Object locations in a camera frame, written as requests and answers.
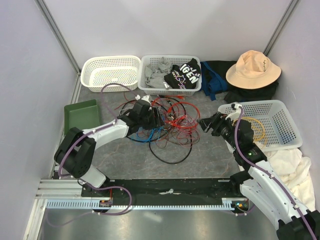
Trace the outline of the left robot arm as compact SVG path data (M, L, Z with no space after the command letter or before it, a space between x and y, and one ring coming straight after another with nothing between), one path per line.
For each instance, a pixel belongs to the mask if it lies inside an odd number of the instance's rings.
M159 110L147 99L137 100L133 107L126 110L115 120L95 128L80 130L71 128L54 154L62 169L75 179L88 184L99 197L110 191L110 179L92 165L95 150L117 139L126 138L139 129L153 130L164 125Z

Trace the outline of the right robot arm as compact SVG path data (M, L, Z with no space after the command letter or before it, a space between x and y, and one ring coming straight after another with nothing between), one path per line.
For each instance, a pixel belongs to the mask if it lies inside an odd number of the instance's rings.
M232 121L216 112L199 119L206 133L222 137L234 149L236 162L243 167L231 176L229 191L235 197L248 198L272 223L280 240L318 240L320 213L311 211L282 182L267 156L254 142L254 130L247 120Z

